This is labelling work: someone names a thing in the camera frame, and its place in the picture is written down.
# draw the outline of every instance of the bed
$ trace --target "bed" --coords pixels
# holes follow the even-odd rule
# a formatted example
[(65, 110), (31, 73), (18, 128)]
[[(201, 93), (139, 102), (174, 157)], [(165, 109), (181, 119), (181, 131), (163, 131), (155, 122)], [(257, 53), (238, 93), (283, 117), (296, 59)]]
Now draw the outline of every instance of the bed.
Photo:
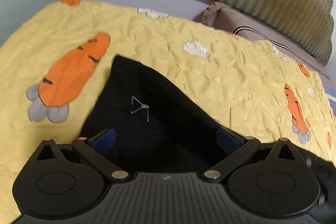
[[(104, 45), (87, 52), (96, 40)], [(78, 92), (67, 97), (67, 114), (31, 116), (36, 101), (31, 87), (38, 84), (42, 92), (50, 82), (58, 86), (51, 77), (73, 52), (86, 52), (83, 62), (94, 66), (87, 69), (80, 61), (77, 69), (67, 68), (66, 77), (65, 70), (60, 70), (60, 79), (73, 83), (80, 75), (77, 72), (86, 68)], [(19, 215), (12, 184), (40, 141), (53, 138), (69, 143), (78, 137), (116, 55), (158, 71), (213, 119), (243, 136), (253, 135), (262, 142), (286, 137), (336, 162), (336, 119), (319, 74), (299, 67), (286, 54), (279, 58), (269, 41), (251, 43), (148, 9), (63, 0), (24, 23), (0, 50), (1, 222)]]

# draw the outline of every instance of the yellow bed sheet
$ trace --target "yellow bed sheet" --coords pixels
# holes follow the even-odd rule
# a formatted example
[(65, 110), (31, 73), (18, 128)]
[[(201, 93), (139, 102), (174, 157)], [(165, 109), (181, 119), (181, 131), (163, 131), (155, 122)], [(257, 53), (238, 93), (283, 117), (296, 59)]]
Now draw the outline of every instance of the yellow bed sheet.
[[(70, 102), (68, 119), (59, 124), (48, 119), (31, 122), (26, 89), (41, 81), (67, 52), (101, 31), (110, 35), (110, 45), (79, 96)], [(209, 58), (182, 51), (187, 41), (199, 41), (209, 50)], [(307, 78), (293, 59), (286, 56), (286, 63), (279, 58), (270, 42), (250, 42), (171, 16), (152, 19), (136, 9), (107, 3), (81, 1), (72, 7), (56, 2), (24, 23), (0, 49), (0, 223), (19, 216), (12, 184), (41, 140), (69, 143), (78, 136), (116, 54), (157, 70), (212, 118), (241, 135), (262, 142), (286, 137), (336, 162), (335, 117), (318, 74), (310, 71)], [(311, 133), (305, 145), (293, 132), (285, 84), (293, 90)], [(309, 94), (309, 87), (315, 96)]]

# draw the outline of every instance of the black garment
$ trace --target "black garment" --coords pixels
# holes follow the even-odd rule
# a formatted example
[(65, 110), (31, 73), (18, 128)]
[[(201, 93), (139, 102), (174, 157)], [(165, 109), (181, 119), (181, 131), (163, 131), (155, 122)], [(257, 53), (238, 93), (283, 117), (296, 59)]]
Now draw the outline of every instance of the black garment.
[[(135, 114), (134, 96), (149, 106)], [(202, 173), (226, 157), (216, 142), (219, 124), (173, 83), (139, 62), (116, 56), (111, 75), (81, 136), (106, 127), (116, 141), (105, 156), (128, 172)]]

